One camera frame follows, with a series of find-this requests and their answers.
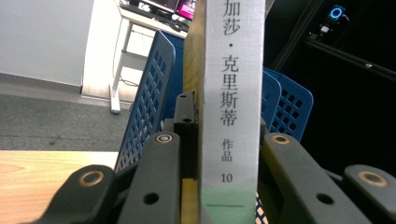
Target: white book spine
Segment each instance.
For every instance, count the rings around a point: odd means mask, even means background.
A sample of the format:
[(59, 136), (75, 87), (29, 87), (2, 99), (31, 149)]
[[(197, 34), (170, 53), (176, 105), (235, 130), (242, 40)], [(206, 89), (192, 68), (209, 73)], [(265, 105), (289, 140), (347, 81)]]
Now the white book spine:
[(205, 0), (205, 14), (200, 221), (253, 223), (265, 0)]

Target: wooden table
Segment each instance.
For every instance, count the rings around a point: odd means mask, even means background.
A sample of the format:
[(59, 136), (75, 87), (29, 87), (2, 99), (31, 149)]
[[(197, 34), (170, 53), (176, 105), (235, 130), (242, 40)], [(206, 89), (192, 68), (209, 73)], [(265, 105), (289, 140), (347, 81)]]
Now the wooden table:
[(39, 218), (73, 172), (91, 164), (113, 168), (118, 152), (0, 150), (0, 223)]

